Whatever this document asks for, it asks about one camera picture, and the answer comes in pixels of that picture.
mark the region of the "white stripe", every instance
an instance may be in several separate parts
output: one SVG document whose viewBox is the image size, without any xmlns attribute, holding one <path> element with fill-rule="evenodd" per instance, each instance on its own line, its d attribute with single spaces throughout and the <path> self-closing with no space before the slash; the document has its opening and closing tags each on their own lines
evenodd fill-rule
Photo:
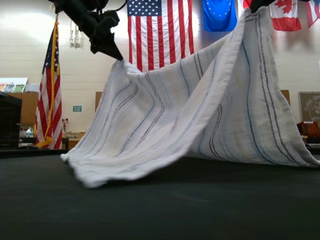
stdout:
<svg viewBox="0 0 320 240">
<path fill-rule="evenodd" d="M 174 29 L 174 47 L 175 60 L 181 59 L 181 43 L 180 43 L 180 24 L 179 24 L 179 3 L 178 0 L 173 0 L 173 29 Z"/>
<path fill-rule="evenodd" d="M 56 83 L 58 79 L 58 76 L 57 74 L 55 74 L 55 81 L 54 83 Z M 59 104 L 61 102 L 61 87 L 59 87 L 60 89 L 56 92 L 56 96 L 54 96 L 54 105 L 53 105 L 53 117 L 55 117 L 56 113 L 57 113 L 57 110 L 58 110 L 58 107 L 59 107 Z"/>
<path fill-rule="evenodd" d="M 132 44 L 132 64 L 137 66 L 137 32 L 136 32 L 136 17 L 131 17 L 131 44 Z"/>
<path fill-rule="evenodd" d="M 152 39 L 153 39 L 153 66 L 154 69 L 160 68 L 159 58 L 159 32 L 158 32 L 158 17 L 152 18 Z"/>
<path fill-rule="evenodd" d="M 36 108 L 36 121 L 37 121 L 36 135 L 38 137 L 39 142 L 43 142 L 45 140 L 45 137 L 42 130 L 40 111 L 38 107 Z"/>
<path fill-rule="evenodd" d="M 188 0 L 183 0 L 183 18 L 184 18 L 184 29 L 185 29 L 185 56 L 190 55 L 189 47 L 189 7 Z"/>
<path fill-rule="evenodd" d="M 170 42 L 169 42 L 169 23 L 168 23 L 168 2 L 162 1 L 162 30 L 163 30 L 163 52 L 164 65 L 170 64 Z"/>
<path fill-rule="evenodd" d="M 147 17 L 141 18 L 141 51 L 142 51 L 142 71 L 148 71 L 148 31 Z"/>
<path fill-rule="evenodd" d="M 49 119 L 49 97 L 48 97 L 48 91 L 47 91 L 47 73 L 44 71 L 43 78 L 41 80 L 42 82 L 42 91 L 41 91 L 41 96 L 42 96 L 42 103 L 43 103 L 43 109 L 45 114 L 45 119 L 46 122 L 48 122 Z"/>
<path fill-rule="evenodd" d="M 244 5 L 243 5 L 243 1 L 244 0 L 238 0 L 238 19 L 240 18 L 240 16 L 242 15 L 242 13 L 244 12 Z"/>
<path fill-rule="evenodd" d="M 59 119 L 58 125 L 55 128 L 55 131 L 52 135 L 52 143 L 49 144 L 49 149 L 53 149 L 56 145 L 60 132 L 62 131 L 63 123 L 62 123 L 62 116 Z"/>
<path fill-rule="evenodd" d="M 311 16 L 312 16 L 312 22 L 315 22 L 317 20 L 317 14 L 315 9 L 315 2 L 313 0 L 307 2 L 307 4 L 310 4 L 311 9 Z"/>
</svg>

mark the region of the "american flag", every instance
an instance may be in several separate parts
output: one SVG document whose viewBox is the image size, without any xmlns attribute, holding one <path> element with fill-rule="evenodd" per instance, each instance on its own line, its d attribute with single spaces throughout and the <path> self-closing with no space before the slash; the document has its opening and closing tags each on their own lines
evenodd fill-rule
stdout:
<svg viewBox="0 0 320 240">
<path fill-rule="evenodd" d="M 159 69 L 194 53 L 192 0 L 129 0 L 129 62 Z"/>
<path fill-rule="evenodd" d="M 36 143 L 39 148 L 62 148 L 62 101 L 60 88 L 58 17 L 46 52 L 35 113 Z"/>
</svg>

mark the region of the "wooden cabinet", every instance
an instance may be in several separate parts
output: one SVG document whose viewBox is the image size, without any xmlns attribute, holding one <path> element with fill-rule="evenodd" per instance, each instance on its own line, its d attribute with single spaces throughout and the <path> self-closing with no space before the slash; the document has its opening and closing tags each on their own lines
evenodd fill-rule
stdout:
<svg viewBox="0 0 320 240">
<path fill-rule="evenodd" d="M 102 91 L 95 92 L 95 110 L 97 111 L 97 107 L 99 105 L 100 98 L 102 96 Z"/>
<path fill-rule="evenodd" d="M 23 92 L 23 93 L 8 93 L 8 95 L 22 100 L 20 124 L 33 126 L 36 122 L 38 93 Z"/>
</svg>

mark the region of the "white wall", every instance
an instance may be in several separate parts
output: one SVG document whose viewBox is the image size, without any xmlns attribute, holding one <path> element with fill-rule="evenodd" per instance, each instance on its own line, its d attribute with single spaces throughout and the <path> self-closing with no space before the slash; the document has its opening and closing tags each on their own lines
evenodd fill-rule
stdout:
<svg viewBox="0 0 320 240">
<path fill-rule="evenodd" d="M 109 0 L 108 9 L 121 6 L 121 0 Z M 47 0 L 0 1 L 0 77 L 27 77 L 40 83 L 44 58 L 53 29 L 55 14 Z M 273 42 L 280 87 L 290 91 L 296 121 L 300 121 L 298 91 L 320 91 L 320 21 L 308 29 L 304 4 L 299 2 L 303 30 L 274 32 Z M 114 28 L 116 44 L 128 59 L 127 12 L 119 12 L 120 23 Z M 62 111 L 69 118 L 68 130 L 82 132 L 95 112 L 95 92 L 102 91 L 115 60 L 102 53 L 92 54 L 86 36 L 82 47 L 69 47 L 70 19 L 59 16 Z M 198 51 L 226 33 L 203 30 L 202 0 L 193 0 L 194 47 Z M 73 112 L 81 105 L 82 112 Z"/>
</svg>

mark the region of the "framed picture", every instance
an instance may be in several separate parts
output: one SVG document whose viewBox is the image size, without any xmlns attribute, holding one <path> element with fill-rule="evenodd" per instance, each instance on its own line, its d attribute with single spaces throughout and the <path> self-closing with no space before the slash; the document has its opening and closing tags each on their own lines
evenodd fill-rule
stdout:
<svg viewBox="0 0 320 240">
<path fill-rule="evenodd" d="M 320 123 L 320 91 L 299 92 L 299 103 L 303 122 Z"/>
</svg>

